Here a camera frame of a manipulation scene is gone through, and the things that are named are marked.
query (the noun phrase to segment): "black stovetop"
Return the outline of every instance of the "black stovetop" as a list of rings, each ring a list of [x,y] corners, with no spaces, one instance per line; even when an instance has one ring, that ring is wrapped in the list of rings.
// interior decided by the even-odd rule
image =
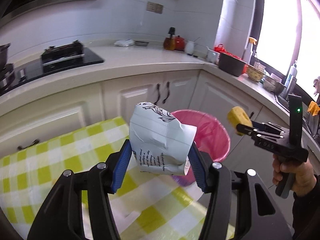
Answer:
[[[15,89],[23,84],[26,84],[44,76],[48,76],[72,68],[83,67],[104,62],[103,58],[95,54],[89,48],[83,48],[83,54],[84,56],[81,58],[70,59],[49,66],[42,66],[41,59],[39,58],[15,68],[15,80],[11,83],[11,85],[9,85],[7,89],[0,90],[0,96],[9,92],[12,89]],[[25,79],[23,81],[20,81],[20,79],[18,78],[19,75],[17,74],[17,72],[21,69],[24,69],[25,73]]]

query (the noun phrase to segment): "yellow sponge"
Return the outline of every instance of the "yellow sponge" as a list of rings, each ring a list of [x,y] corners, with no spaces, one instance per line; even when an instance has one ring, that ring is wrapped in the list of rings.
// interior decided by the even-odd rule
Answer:
[[[319,110],[318,104],[315,101],[311,101],[307,111],[312,114],[312,116],[316,116],[319,113]]]
[[[252,122],[247,115],[247,113],[239,106],[236,106],[230,110],[227,115],[229,123],[236,128],[237,124],[241,123],[243,125],[247,125],[252,127]]]

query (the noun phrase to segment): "black bowl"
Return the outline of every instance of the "black bowl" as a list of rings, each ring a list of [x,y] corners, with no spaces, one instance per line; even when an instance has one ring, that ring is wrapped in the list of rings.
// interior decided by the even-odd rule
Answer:
[[[219,68],[233,76],[239,77],[242,74],[246,62],[232,57],[225,53],[220,53]]]

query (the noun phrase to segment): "black pot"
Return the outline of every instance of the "black pot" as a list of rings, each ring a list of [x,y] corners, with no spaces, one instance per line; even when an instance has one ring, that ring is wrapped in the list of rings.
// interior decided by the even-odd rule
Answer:
[[[0,46],[0,70],[4,68],[4,66],[7,64],[8,59],[8,48],[10,47],[10,43],[6,45]]]
[[[233,76],[239,77],[242,74],[245,64],[242,60],[225,53],[220,53],[219,68]]]

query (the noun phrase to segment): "sink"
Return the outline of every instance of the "sink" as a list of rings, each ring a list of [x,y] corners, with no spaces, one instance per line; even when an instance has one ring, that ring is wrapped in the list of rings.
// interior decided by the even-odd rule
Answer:
[[[284,110],[286,110],[289,113],[289,102],[287,100],[285,100],[283,97],[281,96],[276,96],[275,95],[275,99],[278,105],[280,105]],[[304,129],[306,129],[306,131],[313,136],[314,134],[310,131],[310,128],[308,126],[307,120],[303,117],[302,118],[302,126]]]

